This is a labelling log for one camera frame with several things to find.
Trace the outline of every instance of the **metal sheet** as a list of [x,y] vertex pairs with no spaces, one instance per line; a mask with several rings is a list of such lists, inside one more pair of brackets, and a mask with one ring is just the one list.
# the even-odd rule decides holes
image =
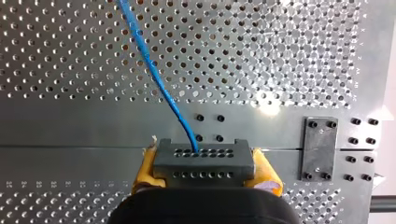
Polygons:
[[[2,147],[0,223],[106,223],[110,211],[132,186],[141,150],[137,148]],[[373,152],[338,151],[333,182],[297,180],[302,151],[264,152],[285,182],[283,198],[302,223],[367,223],[374,175],[365,156]],[[355,163],[347,156],[354,156]],[[355,176],[353,182],[344,175]]]
[[[361,176],[374,176],[374,164],[364,161],[365,156],[375,158],[374,152],[337,151],[332,182],[318,183],[296,180],[301,151],[268,151],[265,155],[286,183],[283,198],[296,209],[301,223],[368,222],[373,182]],[[347,161],[348,156],[357,161]],[[354,181],[345,180],[345,175],[354,176]]]
[[[338,118],[337,147],[378,142],[380,127],[367,120],[380,119],[391,0],[133,6],[167,89],[205,142],[221,134],[301,147],[304,116]],[[0,144],[142,147],[153,134],[187,142],[115,1],[3,0],[0,8]]]
[[307,118],[304,131],[303,181],[331,181],[338,120]]

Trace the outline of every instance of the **blue cable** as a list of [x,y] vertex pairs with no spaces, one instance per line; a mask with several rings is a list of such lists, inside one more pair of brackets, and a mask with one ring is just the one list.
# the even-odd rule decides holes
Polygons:
[[119,0],[119,5],[121,8],[122,13],[126,17],[126,21],[128,27],[134,37],[134,41],[136,42],[137,47],[140,49],[140,53],[142,54],[143,60],[148,67],[148,70],[152,74],[152,77],[157,84],[158,88],[160,89],[163,97],[165,98],[166,102],[171,107],[172,111],[175,113],[178,121],[180,121],[181,126],[183,126],[184,131],[186,132],[187,136],[190,139],[192,149],[195,152],[198,152],[198,144],[195,140],[194,132],[192,131],[189,123],[183,119],[178,110],[175,100],[169,94],[169,92],[165,89],[163,82],[161,81],[160,74],[158,73],[157,67],[155,66],[154,62],[149,58],[149,49],[142,38],[142,32],[140,31],[134,13],[131,10],[131,5],[129,4],[128,0]]

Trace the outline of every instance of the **metal bracket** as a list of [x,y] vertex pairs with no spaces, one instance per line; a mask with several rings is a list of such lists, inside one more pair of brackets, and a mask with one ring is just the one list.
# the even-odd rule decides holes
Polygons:
[[307,118],[301,179],[308,182],[332,180],[338,119]]

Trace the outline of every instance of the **bolt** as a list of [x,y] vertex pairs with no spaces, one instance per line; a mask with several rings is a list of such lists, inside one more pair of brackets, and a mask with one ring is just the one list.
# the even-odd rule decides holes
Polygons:
[[353,123],[353,124],[356,124],[356,125],[360,125],[361,124],[361,119],[352,119],[351,120],[351,122]]
[[376,141],[375,141],[374,138],[367,138],[367,139],[366,139],[366,142],[367,142],[368,144],[374,145]]
[[337,127],[337,123],[336,122],[334,122],[334,121],[328,121],[327,122],[327,126],[329,127],[329,128],[336,128]]
[[364,157],[364,160],[367,161],[368,163],[373,163],[374,162],[374,158],[373,157]]
[[311,122],[309,122],[309,127],[316,128],[316,127],[318,127],[318,124],[314,121],[311,121]]
[[310,180],[310,179],[313,178],[313,176],[312,176],[311,174],[309,174],[309,173],[305,173],[305,174],[304,174],[304,177],[305,177],[305,179],[307,179],[307,180]]
[[355,178],[352,175],[344,175],[344,179],[349,182],[352,182]]
[[369,119],[369,124],[371,125],[378,125],[379,121],[378,119]]
[[328,174],[328,173],[323,173],[323,174],[322,174],[322,177],[323,177],[324,179],[326,179],[326,180],[332,179],[332,176],[331,176],[330,174]]
[[201,114],[197,115],[196,118],[197,118],[197,120],[199,120],[199,121],[204,121],[204,119],[205,119],[204,115],[201,115]]
[[222,142],[224,141],[224,138],[221,135],[217,135],[216,140],[218,140],[218,142]]
[[218,121],[224,122],[225,118],[222,115],[218,115]]
[[357,138],[354,138],[354,137],[350,137],[348,139],[348,141],[349,141],[350,144],[353,144],[353,145],[357,145],[359,143],[359,140]]
[[347,160],[347,161],[350,161],[350,162],[352,162],[352,163],[355,163],[355,162],[356,162],[356,158],[355,158],[355,157],[351,157],[351,156],[346,157],[346,160]]
[[200,134],[197,134],[197,135],[195,136],[195,139],[196,139],[198,142],[202,142],[202,141],[204,140],[204,138],[203,138]]
[[362,175],[361,176],[361,178],[363,179],[363,180],[367,180],[367,181],[372,181],[372,177],[370,177],[369,175]]

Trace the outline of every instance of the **metal plate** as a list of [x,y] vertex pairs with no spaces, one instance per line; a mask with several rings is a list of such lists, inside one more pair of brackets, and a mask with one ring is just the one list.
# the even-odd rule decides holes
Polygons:
[[[137,148],[2,147],[0,223],[106,223],[126,197],[142,160]],[[373,152],[338,151],[333,182],[297,180],[302,151],[264,152],[285,182],[283,198],[302,223],[367,223]],[[347,156],[357,161],[350,163]],[[344,175],[353,175],[353,182]]]
[[[391,0],[132,5],[151,59],[205,142],[221,134],[301,147],[304,116],[338,118],[337,147],[379,140],[367,120],[382,106]],[[0,8],[0,144],[142,147],[153,134],[187,142],[115,1],[3,0]]]
[[307,118],[304,131],[303,181],[331,181],[338,120]]

